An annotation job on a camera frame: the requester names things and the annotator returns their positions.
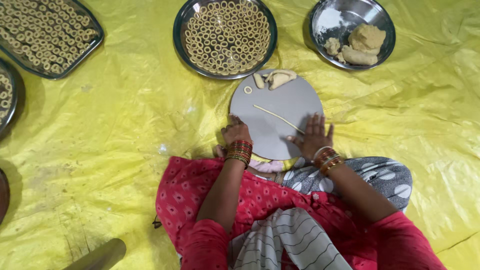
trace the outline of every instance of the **red printed fabric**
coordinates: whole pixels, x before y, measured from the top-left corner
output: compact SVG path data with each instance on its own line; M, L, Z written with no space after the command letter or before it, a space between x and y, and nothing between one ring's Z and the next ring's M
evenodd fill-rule
M247 171L240 185L232 232L226 235L220 225L210 220L195 223L198 210L222 167L222 158L187 160L171 157L158 187L156 211L176 251L183 255L182 269L226 269L228 241L249 230L253 221L264 220L276 209L294 207L305 209L321 224L353 269L443 267L422 233L401 212L371 226L332 194L314 192L304 195ZM414 247L421 251L412 252ZM205 264L190 263L197 259L202 259ZM402 261L410 262L409 266L395 267L392 263ZM282 263L283 269L285 265L296 268L288 261Z

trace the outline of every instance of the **wrinkled plastic sheet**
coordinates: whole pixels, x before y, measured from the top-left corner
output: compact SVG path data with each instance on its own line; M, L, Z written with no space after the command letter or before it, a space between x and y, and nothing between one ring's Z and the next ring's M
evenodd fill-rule
M12 194L0 269L61 269L114 237L127 245L115 269L177 269L167 234L151 224L160 177L171 155L213 156L240 81L203 77L179 60L171 31L182 1L83 3L105 29L103 45L63 80L20 70L25 109L0 143ZM449 269L478 268L479 2L381 0L396 47L361 72L310 49L315 1L265 3L278 24L265 68L310 82L344 156L406 164L414 179L407 216Z

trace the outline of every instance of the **hand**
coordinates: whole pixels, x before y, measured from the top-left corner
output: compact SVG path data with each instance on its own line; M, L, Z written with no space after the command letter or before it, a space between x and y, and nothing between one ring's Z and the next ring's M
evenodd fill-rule
M248 126L240 120L236 115L230 114L230 123L226 128L222 128L221 132L227 147L234 141L247 141L253 145L253 141L250 138L250 133L248 132Z
M330 124L328 135L325 136L325 115L320 117L320 123L318 123L318 113L315 113L308 119L303 141L295 136L288 136L287 140L300 148L302 156L312 160L318 149L325 146L333 146L332 137L333 124Z

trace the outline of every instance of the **grey polka dot fabric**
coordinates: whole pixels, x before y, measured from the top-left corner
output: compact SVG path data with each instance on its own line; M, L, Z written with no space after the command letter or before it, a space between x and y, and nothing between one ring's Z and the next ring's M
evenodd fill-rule
M397 209L406 210L412 192L412 175L405 165L383 157L348 159L345 163ZM282 185L304 194L318 191L336 194L332 180L303 157L285 174Z

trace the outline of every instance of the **plate of dough rings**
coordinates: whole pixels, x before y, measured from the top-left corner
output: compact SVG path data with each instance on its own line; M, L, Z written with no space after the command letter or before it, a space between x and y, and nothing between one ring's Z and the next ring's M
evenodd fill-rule
M104 36L76 0L0 0L0 49L41 77L63 78Z
M276 24L263 3L196 1L190 9L177 16L177 20L183 17L180 46L184 60L198 72L215 78L244 77L262 67L273 53Z
M17 98L15 79L7 64L0 59L0 132L12 119Z

